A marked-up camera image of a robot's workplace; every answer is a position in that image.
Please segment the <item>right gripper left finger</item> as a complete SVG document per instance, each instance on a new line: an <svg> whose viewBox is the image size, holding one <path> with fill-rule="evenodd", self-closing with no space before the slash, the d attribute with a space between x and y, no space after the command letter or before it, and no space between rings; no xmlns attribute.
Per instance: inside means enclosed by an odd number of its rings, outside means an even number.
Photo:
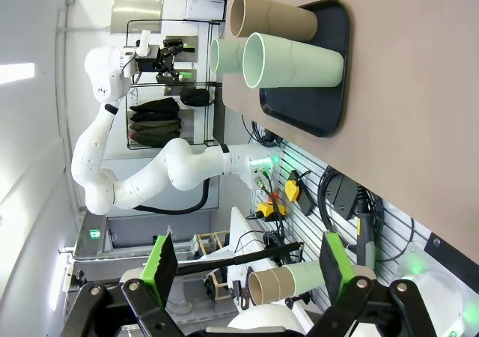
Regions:
<svg viewBox="0 0 479 337"><path fill-rule="evenodd" d="M99 282L81 288L63 335L119 336L123 327L136 324L144 336L179 336L165 307L177 268L171 235L158 237L138 278L110 288Z"/></svg>

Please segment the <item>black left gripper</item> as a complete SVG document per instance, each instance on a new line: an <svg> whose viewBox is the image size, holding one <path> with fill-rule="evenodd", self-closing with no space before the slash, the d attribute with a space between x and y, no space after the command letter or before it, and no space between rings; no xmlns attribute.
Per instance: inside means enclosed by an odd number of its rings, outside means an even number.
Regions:
<svg viewBox="0 0 479 337"><path fill-rule="evenodd" d="M149 46L147 55L145 57L137 55L135 61L140 72L157 73L156 82L159 84L191 84L196 79L195 69L177 70L173 63L162 63L162 58L173 58L182 52L195 53L195 47L185 45L181 39L165 39L163 48Z"/></svg>

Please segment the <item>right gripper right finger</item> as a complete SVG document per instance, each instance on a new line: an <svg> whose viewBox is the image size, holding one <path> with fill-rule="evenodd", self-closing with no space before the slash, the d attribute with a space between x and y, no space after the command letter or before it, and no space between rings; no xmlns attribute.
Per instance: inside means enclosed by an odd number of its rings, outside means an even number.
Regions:
<svg viewBox="0 0 479 337"><path fill-rule="evenodd" d="M331 305L311 336L351 336L361 325L379 336L437 335L418 286L410 279L385 286L356 274L337 233L323 234L319 265Z"/></svg>

